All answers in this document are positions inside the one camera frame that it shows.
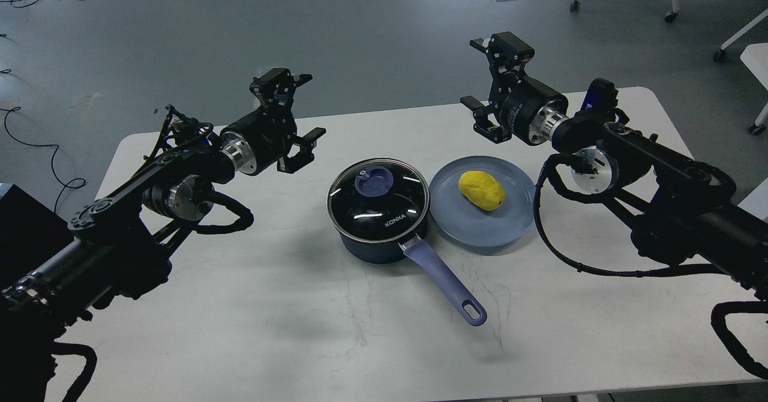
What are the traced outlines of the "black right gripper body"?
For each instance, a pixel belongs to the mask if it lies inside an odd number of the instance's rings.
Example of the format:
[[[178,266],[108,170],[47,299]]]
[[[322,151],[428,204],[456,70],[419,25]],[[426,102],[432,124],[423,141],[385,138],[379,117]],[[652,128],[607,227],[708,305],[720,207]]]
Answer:
[[[517,70],[492,74],[489,103],[499,125],[530,146],[551,140],[568,109],[562,93]]]

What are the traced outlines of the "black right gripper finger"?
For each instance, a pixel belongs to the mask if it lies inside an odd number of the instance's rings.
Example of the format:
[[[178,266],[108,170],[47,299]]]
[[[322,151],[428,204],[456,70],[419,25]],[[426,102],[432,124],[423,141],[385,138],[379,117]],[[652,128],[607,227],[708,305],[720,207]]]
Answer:
[[[527,63],[535,57],[533,47],[510,31],[496,33],[490,38],[472,39],[469,46],[485,55],[490,70],[496,74],[510,71],[523,74]]]
[[[511,132],[501,125],[496,125],[491,119],[494,105],[485,105],[471,95],[460,98],[460,103],[472,113],[473,130],[494,144],[501,144],[511,139]]]

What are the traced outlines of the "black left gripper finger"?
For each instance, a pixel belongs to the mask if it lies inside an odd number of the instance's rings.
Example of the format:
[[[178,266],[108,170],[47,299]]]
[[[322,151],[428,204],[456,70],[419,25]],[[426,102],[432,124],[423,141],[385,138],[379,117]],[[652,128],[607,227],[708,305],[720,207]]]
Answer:
[[[250,93],[255,97],[253,107],[281,105],[291,109],[297,88],[312,79],[312,74],[293,74],[287,68],[273,68],[263,76],[253,77],[250,83]]]
[[[277,159],[278,172],[294,174],[313,162],[317,142],[324,134],[325,128],[314,128],[304,136],[290,135],[285,152]]]

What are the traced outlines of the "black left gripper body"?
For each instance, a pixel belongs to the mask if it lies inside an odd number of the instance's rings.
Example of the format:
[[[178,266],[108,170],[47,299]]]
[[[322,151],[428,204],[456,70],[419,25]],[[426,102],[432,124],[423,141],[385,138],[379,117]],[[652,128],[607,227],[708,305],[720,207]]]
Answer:
[[[280,172],[300,169],[300,155],[290,156],[297,138],[293,96],[257,95],[260,105],[221,131],[222,151],[242,174],[256,176],[276,164]]]

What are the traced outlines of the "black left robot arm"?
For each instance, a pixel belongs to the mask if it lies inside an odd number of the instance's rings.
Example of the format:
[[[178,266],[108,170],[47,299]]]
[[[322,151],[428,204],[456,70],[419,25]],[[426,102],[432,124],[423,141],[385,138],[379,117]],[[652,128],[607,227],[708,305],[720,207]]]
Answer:
[[[61,342],[67,328],[116,296],[136,300],[164,284],[171,256],[192,233],[225,235],[253,224],[252,211],[215,185],[272,165],[293,174],[314,160],[325,129],[299,135],[292,112],[297,88],[311,79],[287,68],[255,77],[249,90],[257,107],[220,133],[167,105],[142,165],[69,220],[2,184],[3,401],[44,400],[56,356],[68,355],[85,361],[64,396],[79,399],[98,357],[90,346]]]

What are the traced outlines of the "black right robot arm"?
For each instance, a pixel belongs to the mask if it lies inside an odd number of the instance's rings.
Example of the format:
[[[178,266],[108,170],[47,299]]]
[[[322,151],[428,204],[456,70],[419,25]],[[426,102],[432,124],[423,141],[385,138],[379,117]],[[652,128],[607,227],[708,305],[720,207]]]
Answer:
[[[554,256],[578,272],[608,277],[728,276],[755,299],[714,306],[712,329],[741,368],[766,379],[766,366],[727,326],[732,314],[765,314],[767,295],[766,222],[732,204],[733,179],[659,144],[656,134],[630,128],[613,82],[593,79],[581,108],[569,116],[568,99],[527,74],[535,55],[529,44],[510,31],[469,44],[485,55],[492,79],[487,103],[469,95],[460,100],[471,110],[475,132],[494,144],[516,137],[529,146],[554,148],[535,181],[533,199],[536,230]],[[604,206],[630,229],[637,254],[662,268],[610,271],[562,254],[541,221],[545,183],[571,202]]]

